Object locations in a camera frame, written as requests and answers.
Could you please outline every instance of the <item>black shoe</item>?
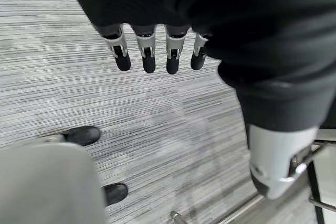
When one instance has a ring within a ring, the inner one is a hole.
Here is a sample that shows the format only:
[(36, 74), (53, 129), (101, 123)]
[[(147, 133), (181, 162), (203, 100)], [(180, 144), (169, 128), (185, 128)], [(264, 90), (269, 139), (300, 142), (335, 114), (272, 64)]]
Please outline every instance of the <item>black shoe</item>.
[(127, 185), (124, 183), (116, 183), (104, 186), (106, 206), (118, 203), (128, 195)]
[(95, 143), (100, 138), (100, 130), (94, 126), (72, 128), (61, 133), (66, 142), (86, 146)]

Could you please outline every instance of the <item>robotic hand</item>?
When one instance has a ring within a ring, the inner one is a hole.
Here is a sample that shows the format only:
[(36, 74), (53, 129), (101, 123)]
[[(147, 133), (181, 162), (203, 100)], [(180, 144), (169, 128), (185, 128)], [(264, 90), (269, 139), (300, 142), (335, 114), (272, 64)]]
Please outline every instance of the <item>robotic hand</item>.
[(78, 0), (118, 67), (131, 67), (122, 32), (133, 27), (144, 70), (155, 70), (155, 25), (166, 25), (167, 71), (177, 72), (187, 29), (197, 32), (191, 65), (222, 60), (236, 89), (264, 196), (281, 196), (305, 171), (336, 84), (336, 0)]

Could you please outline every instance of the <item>floor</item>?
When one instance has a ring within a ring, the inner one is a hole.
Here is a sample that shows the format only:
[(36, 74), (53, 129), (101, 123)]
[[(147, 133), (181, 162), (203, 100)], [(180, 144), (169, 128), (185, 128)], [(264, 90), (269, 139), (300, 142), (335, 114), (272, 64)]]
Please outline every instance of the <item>floor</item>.
[[(171, 76), (163, 26), (154, 74), (143, 71), (134, 33), (124, 28), (128, 72), (117, 69), (76, 0), (0, 0), (0, 147), (98, 126), (102, 137), (87, 151), (102, 185), (130, 189), (106, 208), (108, 223), (170, 223), (172, 210), (191, 224), (210, 223), (255, 193), (234, 91), (218, 77), (217, 60), (190, 68), (192, 31)], [(309, 192), (301, 193), (292, 201), (314, 223)], [(272, 216), (302, 223), (283, 212)]]

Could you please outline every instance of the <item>black cloth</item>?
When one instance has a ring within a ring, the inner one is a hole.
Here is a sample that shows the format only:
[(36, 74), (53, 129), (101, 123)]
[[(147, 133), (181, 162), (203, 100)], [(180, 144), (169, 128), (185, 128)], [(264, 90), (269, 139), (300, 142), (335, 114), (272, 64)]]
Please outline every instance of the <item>black cloth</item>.
[(269, 130), (321, 125), (336, 86), (336, 0), (78, 0), (91, 22), (174, 26), (211, 34), (220, 77), (245, 122)]

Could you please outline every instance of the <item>metal rod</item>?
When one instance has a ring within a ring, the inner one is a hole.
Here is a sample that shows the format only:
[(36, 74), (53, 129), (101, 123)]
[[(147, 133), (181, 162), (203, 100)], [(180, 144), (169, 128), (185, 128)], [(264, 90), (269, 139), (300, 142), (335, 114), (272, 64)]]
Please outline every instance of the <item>metal rod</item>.
[(323, 202), (320, 202), (320, 201), (316, 201), (311, 197), (309, 198), (309, 202), (312, 203), (316, 207), (321, 207), (321, 208), (324, 208), (326, 210), (336, 212), (336, 207), (332, 206), (330, 204), (326, 204), (326, 203), (323, 203)]
[(263, 199), (264, 197), (262, 195), (260, 195), (259, 193), (255, 193), (251, 197), (249, 197), (247, 200), (245, 200), (243, 203), (239, 204), (237, 207), (232, 209), (225, 216), (213, 222), (213, 224), (229, 224), (233, 220), (245, 214), (248, 210), (250, 210), (253, 206), (255, 206), (257, 203), (259, 203)]

